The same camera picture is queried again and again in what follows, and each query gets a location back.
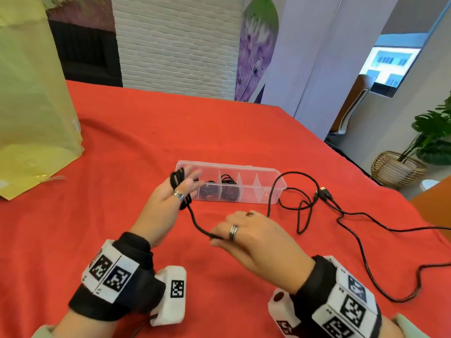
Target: ring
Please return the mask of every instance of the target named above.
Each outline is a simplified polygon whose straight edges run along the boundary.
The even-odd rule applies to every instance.
[[[229,240],[232,242],[235,242],[235,234],[236,231],[238,230],[238,225],[232,225],[232,227],[230,228],[229,231]]]
[[[182,193],[178,192],[178,191],[174,191],[174,193],[172,194],[173,196],[176,196],[177,198],[179,198],[180,200],[183,200],[183,198],[185,197]]]

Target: light green sleeve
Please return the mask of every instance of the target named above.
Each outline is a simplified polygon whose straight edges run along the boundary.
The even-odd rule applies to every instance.
[[[401,328],[405,338],[429,338],[402,314],[398,314],[393,321]]]
[[[52,338],[52,331],[54,326],[42,325],[37,331],[32,335],[31,338]]]

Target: wicker basket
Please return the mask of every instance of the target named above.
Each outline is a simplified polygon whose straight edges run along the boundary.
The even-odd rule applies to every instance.
[[[425,164],[412,158],[401,163],[397,160],[400,156],[391,151],[380,153],[371,165],[371,176],[385,186],[399,189],[426,174]]]

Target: compartment organizer box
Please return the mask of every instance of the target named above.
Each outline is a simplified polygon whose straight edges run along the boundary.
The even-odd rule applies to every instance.
[[[202,170],[201,178],[206,181],[193,200],[267,204],[271,187],[280,176],[276,169],[186,160],[179,161],[175,170],[190,164]],[[277,203],[285,188],[285,180],[280,178],[274,187],[271,204]]]

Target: red table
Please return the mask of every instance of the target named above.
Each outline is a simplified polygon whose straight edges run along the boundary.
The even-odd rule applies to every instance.
[[[179,159],[302,171],[347,211],[368,212],[393,228],[426,225],[401,194],[377,186],[280,108],[77,82],[68,86],[85,153],[58,173],[65,180],[0,202],[2,337],[29,337],[38,326],[61,319],[82,270],[105,239],[117,238],[133,224]],[[285,180],[314,193],[307,178]],[[295,206],[300,196],[284,194],[283,199]],[[206,229],[235,210],[265,213],[267,208],[201,201],[192,207]],[[334,255],[373,291],[386,316],[403,313],[428,335],[448,337],[451,268],[425,271],[417,298],[391,303],[371,284],[357,242],[336,217],[319,202],[310,227],[298,236],[295,211],[276,205],[271,212],[308,254]],[[375,278],[392,296],[413,290],[420,264],[451,261],[451,246],[437,232],[390,233],[362,217],[344,223],[360,236]],[[180,214],[154,252],[156,269],[186,268],[186,316],[179,325],[144,327],[138,337],[282,337],[267,309],[274,287],[211,248],[188,212]],[[143,319],[124,319],[117,335],[127,337]]]

